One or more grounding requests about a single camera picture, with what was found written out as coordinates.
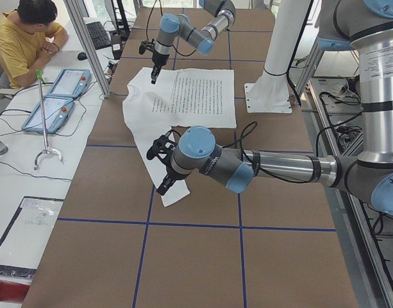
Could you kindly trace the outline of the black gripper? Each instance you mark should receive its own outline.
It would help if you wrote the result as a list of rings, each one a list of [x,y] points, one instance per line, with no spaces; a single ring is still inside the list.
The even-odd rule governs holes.
[[[154,54],[152,57],[152,61],[154,63],[154,66],[151,71],[151,83],[155,84],[160,74],[160,68],[167,64],[168,55]]]
[[[162,183],[157,188],[157,193],[164,196],[165,193],[175,184],[178,180],[184,180],[190,174],[189,171],[175,170],[171,165],[166,167],[167,175],[163,178]]]

